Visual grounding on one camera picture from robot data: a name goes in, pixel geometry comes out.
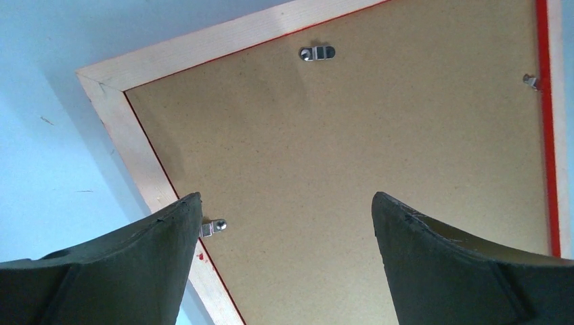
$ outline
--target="wooden frame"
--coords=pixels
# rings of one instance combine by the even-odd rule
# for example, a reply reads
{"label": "wooden frame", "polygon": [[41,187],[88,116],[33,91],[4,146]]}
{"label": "wooden frame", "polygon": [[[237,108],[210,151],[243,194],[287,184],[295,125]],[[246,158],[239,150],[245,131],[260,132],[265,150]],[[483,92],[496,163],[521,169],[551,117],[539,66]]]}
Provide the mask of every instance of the wooden frame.
{"label": "wooden frame", "polygon": [[[386,1],[294,0],[81,68],[76,74],[135,185],[150,210],[154,212],[177,200],[177,195],[139,124],[125,91]],[[550,0],[548,13],[546,6],[546,0],[537,0],[540,66],[541,70],[544,70],[541,72],[541,80],[550,237],[552,253],[560,256],[561,250],[563,257],[570,257],[560,0]],[[550,73],[552,95],[549,91]],[[244,321],[201,240],[196,246],[196,259],[201,261],[192,264],[189,279],[213,322],[243,324]]]}

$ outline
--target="red stripe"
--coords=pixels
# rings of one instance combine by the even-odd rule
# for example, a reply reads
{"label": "red stripe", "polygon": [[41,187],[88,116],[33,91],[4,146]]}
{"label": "red stripe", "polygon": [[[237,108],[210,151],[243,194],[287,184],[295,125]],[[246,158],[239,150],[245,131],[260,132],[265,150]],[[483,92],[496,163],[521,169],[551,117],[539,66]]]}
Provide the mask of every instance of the red stripe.
{"label": "red stripe", "polygon": [[546,164],[546,192],[548,195],[548,225],[550,248],[560,257],[560,225],[558,220],[558,186],[556,185],[556,157],[554,151],[554,117],[552,115],[552,88],[550,84],[550,42],[548,40],[547,0],[536,0],[538,33],[539,88],[542,97],[542,132]]}

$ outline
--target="light blue wall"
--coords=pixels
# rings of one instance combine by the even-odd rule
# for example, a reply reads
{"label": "light blue wall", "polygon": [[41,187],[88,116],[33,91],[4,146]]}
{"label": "light blue wall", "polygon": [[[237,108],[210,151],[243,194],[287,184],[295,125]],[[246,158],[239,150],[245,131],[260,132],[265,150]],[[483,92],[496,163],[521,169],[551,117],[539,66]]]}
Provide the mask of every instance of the light blue wall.
{"label": "light blue wall", "polygon": [[[564,50],[564,88],[568,143],[568,184],[570,209],[574,209],[574,0],[562,0],[562,39]],[[574,238],[574,213],[570,214]]]}
{"label": "light blue wall", "polygon": [[[0,261],[146,216],[74,71],[286,0],[0,1]],[[211,320],[193,288],[183,309]],[[180,324],[189,324],[184,313]]]}

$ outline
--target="brown hardboard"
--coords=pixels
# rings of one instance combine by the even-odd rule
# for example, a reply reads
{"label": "brown hardboard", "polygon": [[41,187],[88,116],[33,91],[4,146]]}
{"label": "brown hardboard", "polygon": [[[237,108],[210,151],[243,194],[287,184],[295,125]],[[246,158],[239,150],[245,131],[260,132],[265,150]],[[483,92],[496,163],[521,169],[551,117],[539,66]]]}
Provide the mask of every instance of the brown hardboard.
{"label": "brown hardboard", "polygon": [[393,0],[127,96],[178,195],[227,219],[204,243],[247,324],[396,324],[377,191],[548,253],[535,38],[532,1]]}

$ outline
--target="metal clip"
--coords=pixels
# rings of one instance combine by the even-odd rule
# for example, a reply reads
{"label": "metal clip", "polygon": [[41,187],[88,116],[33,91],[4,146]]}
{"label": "metal clip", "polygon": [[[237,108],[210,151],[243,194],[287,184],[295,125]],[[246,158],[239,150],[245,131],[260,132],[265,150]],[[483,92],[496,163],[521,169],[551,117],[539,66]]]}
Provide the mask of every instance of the metal clip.
{"label": "metal clip", "polygon": [[530,86],[532,89],[538,91],[538,78],[536,78],[532,74],[525,74],[522,77],[522,81],[528,86]]}
{"label": "metal clip", "polygon": [[227,222],[225,219],[213,220],[210,223],[204,223],[201,225],[199,231],[199,237],[209,237],[218,232],[222,232],[227,227]]}
{"label": "metal clip", "polygon": [[303,47],[299,50],[299,57],[303,61],[329,60],[335,57],[335,48],[330,45]]}

